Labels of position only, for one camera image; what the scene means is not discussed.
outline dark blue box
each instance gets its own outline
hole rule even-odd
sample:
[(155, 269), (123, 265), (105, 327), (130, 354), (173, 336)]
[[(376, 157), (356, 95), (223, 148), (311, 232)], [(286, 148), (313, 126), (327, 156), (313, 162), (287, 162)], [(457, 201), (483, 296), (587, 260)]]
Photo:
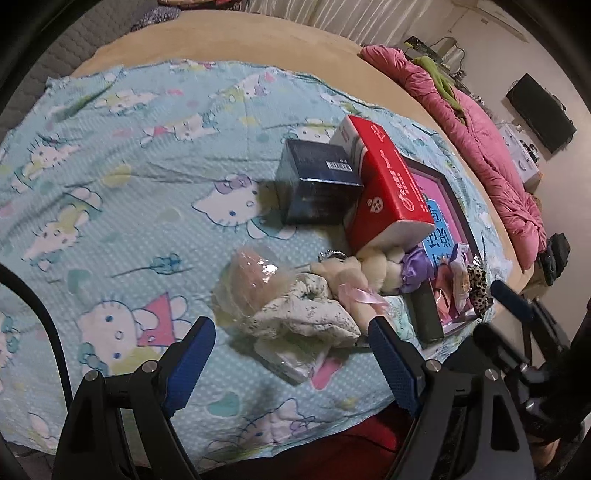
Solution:
[(343, 147), (286, 140), (275, 174), (283, 222), (337, 225), (363, 190)]

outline red box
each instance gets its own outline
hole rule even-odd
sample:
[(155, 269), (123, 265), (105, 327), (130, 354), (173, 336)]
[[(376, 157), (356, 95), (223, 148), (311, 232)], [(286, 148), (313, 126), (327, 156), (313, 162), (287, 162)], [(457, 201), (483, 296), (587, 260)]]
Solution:
[(369, 120), (346, 116), (331, 144), (342, 146), (357, 169), (363, 193), (345, 220), (349, 245), (410, 250), (435, 230), (433, 217), (402, 156), (386, 131)]

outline red cloth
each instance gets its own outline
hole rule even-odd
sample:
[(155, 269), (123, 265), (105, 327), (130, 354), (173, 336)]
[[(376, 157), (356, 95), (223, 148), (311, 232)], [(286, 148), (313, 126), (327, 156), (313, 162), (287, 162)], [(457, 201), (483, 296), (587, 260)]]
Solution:
[(391, 404), (344, 432), (286, 450), (273, 458), (216, 468), (202, 477), (204, 480), (384, 480), (410, 426), (406, 410)]
[(533, 197), (527, 193), (505, 141), (486, 112), (468, 95), (454, 89), (466, 114), (466, 125), (441, 98), (431, 76), (396, 48), (372, 45), (361, 50), (368, 63), (399, 83), (443, 128), (463, 159), (484, 185), (513, 243), (523, 270), (546, 250), (546, 231)]

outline hello kitty bedsheet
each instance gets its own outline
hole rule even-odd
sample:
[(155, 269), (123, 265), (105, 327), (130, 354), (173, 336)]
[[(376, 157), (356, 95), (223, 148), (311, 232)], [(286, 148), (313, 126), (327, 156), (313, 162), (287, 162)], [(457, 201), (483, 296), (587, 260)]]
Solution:
[[(200, 315), (216, 346), (173, 425), (199, 469), (271, 456), (353, 426), (392, 401), (367, 350), (333, 350), (319, 375), (292, 385), (266, 369), (252, 341), (225, 330), (210, 293), (232, 251), (259, 242), (292, 265), (343, 231), (281, 223), (272, 185), (286, 138), (328, 142), (347, 114), (384, 126), (400, 151), (442, 171), (489, 274), (511, 267), (474, 185), (436, 132), (331, 89), (315, 77), (239, 62), (177, 61), (48, 81), (0, 149), (0, 262), (42, 299), (75, 389), (157, 359)], [(389, 299), (403, 339), (408, 311)], [(0, 430), (54, 452), (66, 415), (38, 320), (0, 290)], [(443, 360), (463, 337), (425, 355)], [(131, 450), (145, 461), (131, 427)]]

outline gray cushion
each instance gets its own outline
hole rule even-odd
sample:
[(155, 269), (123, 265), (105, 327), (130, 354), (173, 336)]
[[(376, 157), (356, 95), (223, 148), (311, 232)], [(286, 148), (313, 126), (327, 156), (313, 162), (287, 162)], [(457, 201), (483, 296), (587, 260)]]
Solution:
[(41, 55), (0, 114), (0, 140), (43, 95), (48, 77), (72, 73), (95, 51), (128, 33), (157, 0), (103, 0), (88, 10)]

